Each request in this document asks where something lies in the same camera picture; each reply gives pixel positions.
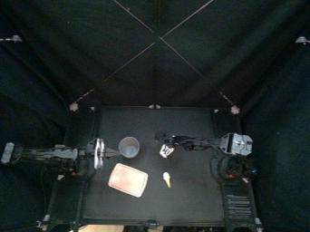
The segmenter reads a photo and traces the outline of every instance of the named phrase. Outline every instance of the black backdrop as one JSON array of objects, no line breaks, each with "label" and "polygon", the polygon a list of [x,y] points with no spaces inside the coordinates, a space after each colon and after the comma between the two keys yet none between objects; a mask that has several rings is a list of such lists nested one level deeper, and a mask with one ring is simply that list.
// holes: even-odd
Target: black backdrop
[{"label": "black backdrop", "polygon": [[[310,48],[294,42],[310,36],[307,1],[1,1],[0,13],[0,37],[23,39],[0,43],[1,147],[61,143],[69,104],[89,90],[84,106],[226,108],[223,92],[255,141],[264,226],[310,228]],[[44,212],[37,173],[19,171],[36,186],[17,193],[24,182],[1,169],[0,210],[16,212],[1,226]]]}]

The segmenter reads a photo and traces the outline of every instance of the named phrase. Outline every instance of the plate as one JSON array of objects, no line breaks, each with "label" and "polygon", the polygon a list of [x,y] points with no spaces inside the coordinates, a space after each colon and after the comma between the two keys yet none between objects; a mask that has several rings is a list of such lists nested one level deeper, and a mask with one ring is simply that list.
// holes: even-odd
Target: plate
[{"label": "plate", "polygon": [[130,166],[118,163],[109,175],[109,187],[140,197],[147,186],[148,174]]}]

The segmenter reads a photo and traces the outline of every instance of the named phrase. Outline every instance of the white label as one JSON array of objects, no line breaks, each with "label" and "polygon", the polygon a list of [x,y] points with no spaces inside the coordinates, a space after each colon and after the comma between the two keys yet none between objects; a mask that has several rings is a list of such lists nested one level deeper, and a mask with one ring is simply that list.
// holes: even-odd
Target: white label
[{"label": "white label", "polygon": [[160,155],[167,158],[168,155],[172,153],[172,151],[175,150],[175,148],[170,148],[166,144],[162,145],[162,149],[160,149]]}]

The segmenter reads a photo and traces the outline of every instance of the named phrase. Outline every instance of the pink plate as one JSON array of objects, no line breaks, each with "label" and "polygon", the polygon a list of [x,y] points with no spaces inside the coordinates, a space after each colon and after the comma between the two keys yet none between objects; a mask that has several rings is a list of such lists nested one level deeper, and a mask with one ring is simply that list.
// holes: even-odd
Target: pink plate
[{"label": "pink plate", "polygon": [[122,163],[115,165],[109,175],[109,187],[139,198],[147,186],[147,182],[148,174],[146,172]]}]

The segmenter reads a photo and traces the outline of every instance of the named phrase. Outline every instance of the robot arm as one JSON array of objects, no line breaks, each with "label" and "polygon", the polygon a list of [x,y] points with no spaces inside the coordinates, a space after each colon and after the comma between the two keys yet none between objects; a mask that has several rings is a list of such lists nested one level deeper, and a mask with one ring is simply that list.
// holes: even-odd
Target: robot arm
[{"label": "robot arm", "polygon": [[219,149],[227,155],[247,156],[252,152],[252,139],[247,135],[228,133],[222,139],[191,138],[188,136],[166,137],[166,133],[159,130],[155,133],[155,140],[162,140],[160,155],[168,158],[175,147],[182,146],[184,150],[206,150],[208,148]]}]

